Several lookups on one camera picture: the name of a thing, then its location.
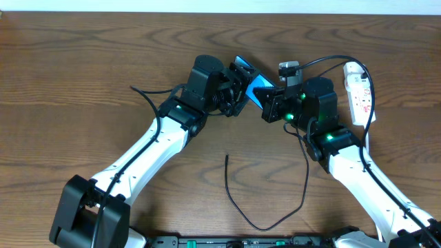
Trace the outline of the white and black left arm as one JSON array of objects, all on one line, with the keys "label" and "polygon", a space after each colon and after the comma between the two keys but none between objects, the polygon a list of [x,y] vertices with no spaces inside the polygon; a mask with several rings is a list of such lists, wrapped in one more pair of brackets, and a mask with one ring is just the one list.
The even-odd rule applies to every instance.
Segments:
[{"label": "white and black left arm", "polygon": [[59,247],[146,246],[147,238],[130,227],[137,196],[204,128],[211,112],[238,116],[259,74],[241,56],[229,66],[210,55],[196,57],[188,81],[169,90],[153,109],[151,126],[124,155],[89,180],[75,175],[65,184],[50,242]]}]

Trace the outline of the blue Samsung Galaxy smartphone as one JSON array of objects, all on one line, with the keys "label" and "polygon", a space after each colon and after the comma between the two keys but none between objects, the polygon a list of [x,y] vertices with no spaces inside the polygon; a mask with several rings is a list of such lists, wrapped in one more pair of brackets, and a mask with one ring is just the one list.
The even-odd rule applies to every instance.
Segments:
[{"label": "blue Samsung Galaxy smartphone", "polygon": [[[248,63],[243,57],[236,56],[234,59],[235,63],[238,63],[241,66],[247,66],[251,67],[252,65]],[[266,76],[259,74],[255,79],[251,81],[251,83],[248,85],[247,90],[245,92],[246,96],[253,101],[260,109],[262,109],[262,105],[256,98],[256,96],[253,93],[253,89],[255,87],[276,87],[274,83],[272,83]]]}]

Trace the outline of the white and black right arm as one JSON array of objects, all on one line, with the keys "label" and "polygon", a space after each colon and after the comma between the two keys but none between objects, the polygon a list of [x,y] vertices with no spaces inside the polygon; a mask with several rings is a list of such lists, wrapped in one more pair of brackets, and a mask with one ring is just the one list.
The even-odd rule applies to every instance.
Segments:
[{"label": "white and black right arm", "polygon": [[297,85],[268,83],[248,89],[268,123],[285,119],[305,132],[307,153],[342,183],[379,227],[374,247],[439,247],[440,222],[412,203],[373,162],[361,140],[338,122],[331,80],[314,77]]}]

